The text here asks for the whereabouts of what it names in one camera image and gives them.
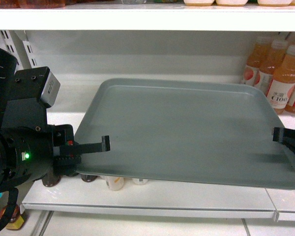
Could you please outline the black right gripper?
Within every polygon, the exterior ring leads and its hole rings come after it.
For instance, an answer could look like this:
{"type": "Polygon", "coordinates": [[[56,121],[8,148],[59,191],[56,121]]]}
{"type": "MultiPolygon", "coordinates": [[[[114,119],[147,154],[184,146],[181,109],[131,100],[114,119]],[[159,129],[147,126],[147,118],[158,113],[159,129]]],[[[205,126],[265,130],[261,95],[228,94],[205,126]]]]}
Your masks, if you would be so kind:
{"type": "Polygon", "coordinates": [[[274,142],[283,142],[295,154],[295,129],[275,127],[273,129],[272,140],[274,142]]]}

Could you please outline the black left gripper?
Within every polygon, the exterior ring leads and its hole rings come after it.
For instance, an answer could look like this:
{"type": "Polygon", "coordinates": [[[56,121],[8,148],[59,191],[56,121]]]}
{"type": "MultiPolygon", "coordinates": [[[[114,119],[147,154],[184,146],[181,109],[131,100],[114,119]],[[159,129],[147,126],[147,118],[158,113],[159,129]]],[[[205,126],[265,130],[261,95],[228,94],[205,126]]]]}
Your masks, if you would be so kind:
{"type": "Polygon", "coordinates": [[[100,143],[79,144],[74,141],[73,127],[70,124],[49,125],[52,132],[53,172],[57,176],[74,177],[81,158],[77,154],[99,153],[111,150],[110,137],[102,136],[100,143]]]}

